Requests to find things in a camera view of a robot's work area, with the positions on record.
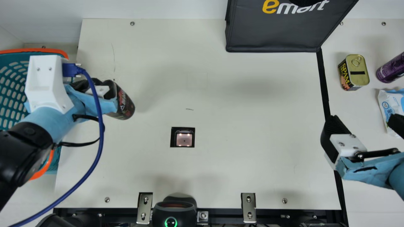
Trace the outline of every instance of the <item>emart logo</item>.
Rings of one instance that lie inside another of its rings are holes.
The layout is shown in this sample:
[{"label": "emart logo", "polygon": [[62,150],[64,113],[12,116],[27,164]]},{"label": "emart logo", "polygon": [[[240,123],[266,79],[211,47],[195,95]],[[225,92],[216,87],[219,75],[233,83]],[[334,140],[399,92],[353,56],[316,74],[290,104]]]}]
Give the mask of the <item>emart logo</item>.
[{"label": "emart logo", "polygon": [[316,7],[317,10],[323,10],[324,5],[326,3],[329,3],[329,0],[324,0],[322,2],[316,3],[312,6],[307,6],[307,7],[301,7],[299,8],[297,5],[292,4],[292,3],[282,3],[279,4],[279,0],[266,0],[264,2],[264,6],[262,6],[262,11],[264,13],[272,14],[281,14],[283,11],[283,14],[289,14],[289,11],[292,9],[291,13],[305,13],[307,11],[313,11]]}]

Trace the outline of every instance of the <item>green light ring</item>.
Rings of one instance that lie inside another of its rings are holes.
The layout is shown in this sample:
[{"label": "green light ring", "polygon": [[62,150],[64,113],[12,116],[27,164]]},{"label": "green light ring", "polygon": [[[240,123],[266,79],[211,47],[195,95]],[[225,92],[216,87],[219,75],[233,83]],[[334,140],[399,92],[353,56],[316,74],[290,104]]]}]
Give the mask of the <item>green light ring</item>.
[{"label": "green light ring", "polygon": [[177,219],[176,219],[175,217],[168,217],[168,218],[164,221],[164,225],[165,225],[166,227],[168,227],[168,225],[167,225],[167,220],[168,220],[168,219],[174,219],[174,221],[175,221],[174,227],[177,227],[178,221],[177,221]]}]

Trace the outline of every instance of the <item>red and black can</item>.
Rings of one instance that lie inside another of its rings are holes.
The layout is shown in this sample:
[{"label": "red and black can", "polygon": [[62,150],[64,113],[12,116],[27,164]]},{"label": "red and black can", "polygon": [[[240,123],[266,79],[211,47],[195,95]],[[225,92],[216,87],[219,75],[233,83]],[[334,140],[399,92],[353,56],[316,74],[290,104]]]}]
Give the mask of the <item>red and black can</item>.
[{"label": "red and black can", "polygon": [[[99,97],[102,97],[107,100],[111,99],[116,99],[118,106],[117,106],[117,111],[116,112],[111,112],[107,113],[108,116],[120,119],[120,120],[127,120],[131,118],[135,112],[135,105],[133,104],[132,100],[129,98],[129,96],[122,90],[121,87],[117,85],[112,80],[105,80],[105,81],[100,81],[97,78],[92,78],[94,85],[96,87],[105,87],[104,89],[104,94]],[[86,93],[90,89],[88,81],[87,80],[80,80],[77,82],[74,82],[70,84],[76,91],[80,91],[83,93]]]}]

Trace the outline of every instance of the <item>blue cable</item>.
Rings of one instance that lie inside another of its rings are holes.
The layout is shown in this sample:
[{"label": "blue cable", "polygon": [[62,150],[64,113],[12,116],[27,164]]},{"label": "blue cable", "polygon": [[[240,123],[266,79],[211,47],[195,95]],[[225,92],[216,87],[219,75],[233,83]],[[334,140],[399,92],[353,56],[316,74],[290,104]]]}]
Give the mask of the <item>blue cable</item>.
[{"label": "blue cable", "polygon": [[61,203],[63,200],[65,200],[70,194],[72,194],[78,187],[80,187],[80,185],[91,175],[91,173],[93,172],[93,170],[97,166],[98,161],[100,160],[101,153],[102,153],[102,148],[103,148],[103,145],[104,145],[104,124],[103,124],[103,120],[102,120],[102,112],[101,112],[100,101],[98,99],[97,91],[95,90],[94,83],[91,80],[91,77],[87,73],[87,71],[84,70],[83,68],[80,68],[80,67],[77,67],[77,66],[75,66],[75,68],[76,68],[78,73],[75,73],[74,75],[83,74],[86,77],[86,79],[88,80],[88,84],[90,85],[91,91],[93,92],[93,96],[94,96],[94,100],[95,100],[95,107],[97,109],[98,124],[99,124],[99,127],[100,127],[100,140],[99,140],[99,144],[98,144],[97,156],[95,156],[95,160],[94,160],[93,164],[91,165],[90,169],[77,182],[77,184],[75,184],[69,191],[67,191],[64,195],[62,195],[59,199],[54,201],[51,205],[47,206],[45,209],[41,210],[40,212],[32,215],[31,217],[29,217],[27,219],[24,219],[24,220],[22,220],[20,222],[17,222],[15,224],[13,224],[13,225],[10,225],[9,227],[19,227],[19,226],[23,226],[25,224],[28,224],[29,222],[39,218],[40,216],[44,215],[46,212],[53,209],[55,206],[57,206],[59,203]]}]

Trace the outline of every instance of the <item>spray can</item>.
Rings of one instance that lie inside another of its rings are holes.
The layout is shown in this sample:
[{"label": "spray can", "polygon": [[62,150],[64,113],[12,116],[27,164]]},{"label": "spray can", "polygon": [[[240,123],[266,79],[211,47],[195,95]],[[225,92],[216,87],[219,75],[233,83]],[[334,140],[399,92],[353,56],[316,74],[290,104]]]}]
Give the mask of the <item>spray can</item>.
[{"label": "spray can", "polygon": [[383,83],[391,83],[404,76],[404,52],[378,68],[376,76]]},{"label": "spray can", "polygon": [[[122,90],[121,87],[117,85],[112,80],[100,81],[97,78],[92,78],[94,85],[96,87],[104,87],[104,94],[102,94],[102,98],[107,100],[117,100],[118,108],[116,112],[107,113],[107,116],[120,119],[127,120],[132,117],[135,112],[135,105],[129,96]],[[90,86],[87,80],[80,80],[70,84],[73,89],[76,91],[80,91],[82,93],[92,94]]]}]

